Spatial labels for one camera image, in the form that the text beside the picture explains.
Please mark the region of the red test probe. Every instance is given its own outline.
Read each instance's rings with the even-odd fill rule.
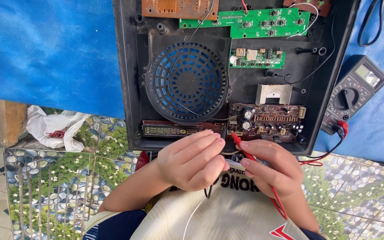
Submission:
[[[240,137],[238,137],[234,132],[231,133],[231,136],[233,138],[233,141],[238,145],[239,149],[244,153],[245,157],[247,157],[248,159],[251,159],[253,161],[257,161],[256,158],[249,154],[248,152],[244,151],[241,149],[239,143],[242,141]],[[275,188],[272,186],[272,185],[269,185],[271,188],[272,188],[272,191],[274,192],[275,194],[275,197],[276,197],[276,200],[279,202],[279,206],[278,204],[276,204],[276,201],[275,199],[273,198],[270,198],[272,200],[272,203],[275,205],[276,209],[278,210],[278,212],[280,213],[280,215],[285,219],[285,220],[288,220],[288,217],[287,217],[287,212],[285,212],[285,209],[284,209],[284,206],[282,205],[282,202],[280,200],[280,197],[278,196],[278,194],[276,193],[276,190]]]

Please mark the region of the multimeter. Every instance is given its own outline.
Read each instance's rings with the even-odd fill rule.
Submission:
[[[384,85],[384,73],[365,55],[352,55],[339,76],[321,125],[330,135],[339,120],[346,122]]]

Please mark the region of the black plastic enclosure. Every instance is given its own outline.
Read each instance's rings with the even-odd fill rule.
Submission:
[[[286,51],[285,67],[282,70],[276,70],[276,72],[281,75],[291,74],[286,80],[296,82],[312,73],[330,55],[334,49],[333,36],[335,44],[333,55],[313,76],[300,83],[293,84],[290,104],[304,105],[307,108],[306,117],[302,121],[305,130],[301,133],[301,141],[280,144],[293,155],[308,156],[312,153],[330,93],[336,83],[344,59],[359,2],[359,0],[332,0],[332,8],[328,17],[318,17],[308,30],[307,36],[295,36],[289,39],[276,37],[230,40],[230,50],[236,48],[280,48],[280,50]],[[282,3],[283,0],[247,0],[247,4],[252,5],[253,9],[282,8]],[[218,10],[232,11],[240,6],[242,6],[241,1],[219,0]],[[128,147],[131,150],[158,151],[177,139],[142,136],[142,120],[166,121],[152,107],[146,94],[145,79],[149,74],[152,59],[155,57],[149,54],[149,36],[161,34],[157,31],[158,24],[167,27],[166,36],[176,36],[176,39],[182,36],[185,41],[187,41],[187,36],[192,35],[194,30],[179,30],[178,19],[174,18],[142,17],[139,18],[141,21],[137,21],[137,14],[141,14],[141,0],[114,0],[114,14]],[[195,36],[196,38],[194,37],[192,41],[199,39],[199,43],[205,45],[206,43],[202,41],[205,41],[207,37],[229,38],[230,30],[227,27],[203,28],[199,29]],[[174,44],[174,41],[160,47],[165,48],[171,44]],[[309,53],[297,55],[295,52],[298,48],[314,47],[325,47],[327,53],[324,56],[318,56]],[[260,69],[227,68],[226,70],[229,78],[228,103],[225,103],[213,118],[226,118],[229,103],[254,103],[258,84],[285,84],[283,77],[265,78],[263,70]],[[205,122],[226,123],[226,121],[215,120]],[[235,144],[233,141],[228,141],[225,151],[230,152],[234,149]]]

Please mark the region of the person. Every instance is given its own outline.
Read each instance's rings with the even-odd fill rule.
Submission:
[[[327,239],[319,234],[301,189],[303,172],[291,153],[265,140],[242,141],[244,151],[271,167],[243,158],[240,171],[220,155],[224,145],[211,130],[168,145],[106,197],[83,239]],[[203,189],[211,185],[206,199]],[[272,204],[270,185],[288,220]],[[142,209],[151,199],[157,201],[146,214]]]

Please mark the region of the plastic bag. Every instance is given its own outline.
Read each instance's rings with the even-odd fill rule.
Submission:
[[[68,152],[80,152],[84,145],[73,139],[73,136],[90,116],[90,114],[73,111],[47,115],[40,107],[32,105],[28,108],[26,130],[47,147],[65,146]]]

